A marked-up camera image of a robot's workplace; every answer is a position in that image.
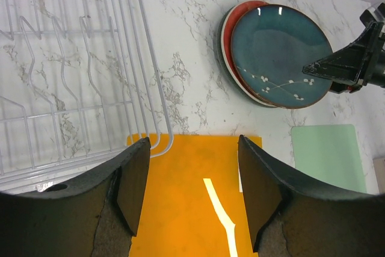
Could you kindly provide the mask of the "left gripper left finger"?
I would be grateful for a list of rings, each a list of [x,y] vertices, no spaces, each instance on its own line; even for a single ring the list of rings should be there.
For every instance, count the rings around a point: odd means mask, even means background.
[[[142,138],[45,191],[1,194],[2,256],[128,256],[150,164]]]

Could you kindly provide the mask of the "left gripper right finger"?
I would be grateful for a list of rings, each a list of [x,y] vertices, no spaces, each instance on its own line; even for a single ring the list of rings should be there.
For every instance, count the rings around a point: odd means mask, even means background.
[[[240,136],[238,164],[259,256],[383,256],[384,196],[306,175]]]

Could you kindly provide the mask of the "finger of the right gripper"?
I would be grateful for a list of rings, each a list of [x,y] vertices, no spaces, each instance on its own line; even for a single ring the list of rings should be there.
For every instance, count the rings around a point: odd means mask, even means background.
[[[348,46],[305,65],[306,75],[332,81],[333,93],[354,93],[367,84],[376,84],[376,23],[369,23]]]

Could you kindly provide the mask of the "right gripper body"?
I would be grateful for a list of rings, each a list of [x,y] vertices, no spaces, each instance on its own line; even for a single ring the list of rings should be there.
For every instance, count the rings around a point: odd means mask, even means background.
[[[363,62],[365,73],[360,88],[373,84],[384,88],[384,1],[367,8],[360,16],[360,21],[368,30],[371,23],[381,23],[381,29],[371,28],[370,44]]]

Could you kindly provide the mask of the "dark teal branch plate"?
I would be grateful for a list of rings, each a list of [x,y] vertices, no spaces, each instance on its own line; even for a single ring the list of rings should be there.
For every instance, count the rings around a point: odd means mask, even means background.
[[[270,4],[246,12],[233,29],[230,51],[247,87],[276,107],[309,107],[331,87],[330,80],[303,73],[333,51],[320,27],[293,8]]]

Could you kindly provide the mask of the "red floral plate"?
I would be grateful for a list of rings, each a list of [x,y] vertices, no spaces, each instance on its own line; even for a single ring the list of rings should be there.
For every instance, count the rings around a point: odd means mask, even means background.
[[[245,1],[240,4],[237,4],[233,8],[231,8],[230,13],[227,15],[224,21],[224,25],[221,31],[221,48],[224,55],[225,64],[229,69],[234,80],[238,83],[238,85],[242,87],[246,93],[249,93],[252,97],[261,101],[263,104],[272,105],[269,102],[265,102],[259,99],[255,93],[253,93],[249,88],[247,88],[244,85],[243,80],[241,79],[241,77],[239,76],[239,73],[236,71],[234,67],[232,53],[231,53],[232,33],[238,20],[240,20],[240,18],[243,15],[245,15],[247,12],[255,8],[260,8],[266,5],[268,5],[268,3],[264,1],[250,0],[250,1]]]

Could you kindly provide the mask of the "grey-blue plate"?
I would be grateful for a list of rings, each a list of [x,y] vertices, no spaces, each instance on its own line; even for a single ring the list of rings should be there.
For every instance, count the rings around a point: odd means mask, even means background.
[[[227,68],[224,60],[224,55],[221,48],[221,31],[224,25],[224,21],[227,17],[227,15],[230,13],[230,10],[228,10],[224,16],[221,18],[217,30],[215,32],[214,38],[213,38],[213,45],[214,45],[214,55],[215,59],[218,63],[218,65],[221,67],[221,71],[226,76],[228,82],[231,84],[232,88],[234,88],[237,91],[237,94],[242,95],[242,97],[249,102],[253,103],[254,105],[257,105],[259,107],[264,108],[277,108],[272,105],[263,104],[261,101],[257,100],[256,98],[252,97],[249,93],[246,93],[242,87],[238,85],[238,83],[234,80],[232,77],[229,69]]]

